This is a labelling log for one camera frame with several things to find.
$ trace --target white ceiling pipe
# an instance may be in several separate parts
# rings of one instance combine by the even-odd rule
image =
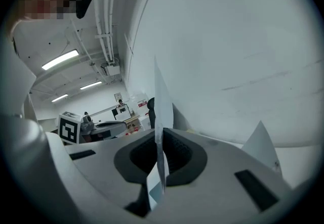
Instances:
[[[79,33],[77,32],[77,29],[76,29],[75,23],[74,23],[74,21],[73,21],[72,19],[71,19],[71,23],[72,23],[72,26],[73,26],[73,28],[74,28],[74,31],[75,31],[75,34],[76,34],[77,39],[79,40],[79,42],[80,42],[82,48],[84,49],[84,51],[86,52],[87,56],[90,58],[90,61],[93,63],[92,58],[91,58],[91,56],[89,55],[89,53],[88,53],[86,47],[84,46],[84,44],[83,44],[83,42],[82,42],[82,39],[81,39]],[[97,67],[96,65],[94,65],[94,68],[97,70],[97,72],[99,72],[99,74],[100,74],[100,76],[102,77],[102,79],[103,79],[106,83],[108,83],[108,81],[107,81],[106,78],[102,75],[102,73],[101,73],[101,71],[98,69],[98,67]]]
[[[113,11],[113,1],[114,0],[110,0],[109,4],[109,32],[112,33],[112,11]],[[111,52],[112,52],[112,57],[113,57],[113,62],[115,62],[114,60],[114,55],[113,55],[113,44],[112,44],[112,37],[110,37],[110,43],[111,43]]]
[[[108,21],[108,16],[109,15],[109,0],[103,0],[103,17],[104,17],[104,24],[105,24],[105,31],[106,31],[106,34],[108,33],[111,33],[111,30],[110,30],[110,25],[109,25],[109,21]],[[113,52],[112,52],[112,48],[111,48],[111,41],[112,39],[107,36],[107,45],[108,45],[108,52],[109,52],[109,57],[110,57],[110,60],[113,61]]]
[[[98,35],[102,35],[102,29],[101,29],[101,22],[100,22],[100,9],[99,9],[99,0],[94,0],[95,3],[95,17],[96,17],[96,25],[97,25],[97,31],[98,31]],[[105,48],[105,43],[103,42],[103,39],[100,38],[100,45],[102,48],[102,52],[105,56],[106,62],[108,63],[108,56],[107,56],[107,52],[106,52],[106,48]]]

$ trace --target ceiling light fixture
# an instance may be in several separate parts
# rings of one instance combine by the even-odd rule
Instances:
[[[92,86],[95,86],[95,85],[97,85],[97,84],[101,84],[102,82],[97,82],[97,83],[94,83],[94,84],[90,84],[90,85],[87,85],[87,86],[84,86],[84,87],[82,87],[82,88],[80,88],[81,90],[84,90],[84,89],[86,89],[86,88],[89,88],[89,87],[92,87]]]
[[[76,49],[74,49],[74,50],[72,50],[64,55],[61,55],[58,58],[55,58],[54,60],[48,62],[47,64],[43,65],[42,68],[44,70],[48,70],[48,69],[52,68],[53,66],[55,66],[59,63],[62,63],[63,61],[70,59],[74,56],[78,56],[78,55],[79,55],[79,53],[77,52]]]
[[[60,99],[63,99],[63,98],[66,97],[66,96],[68,96],[68,94],[64,94],[63,96],[58,97],[58,98],[55,99],[55,100],[52,100],[52,102],[55,102],[55,101],[60,100]]]

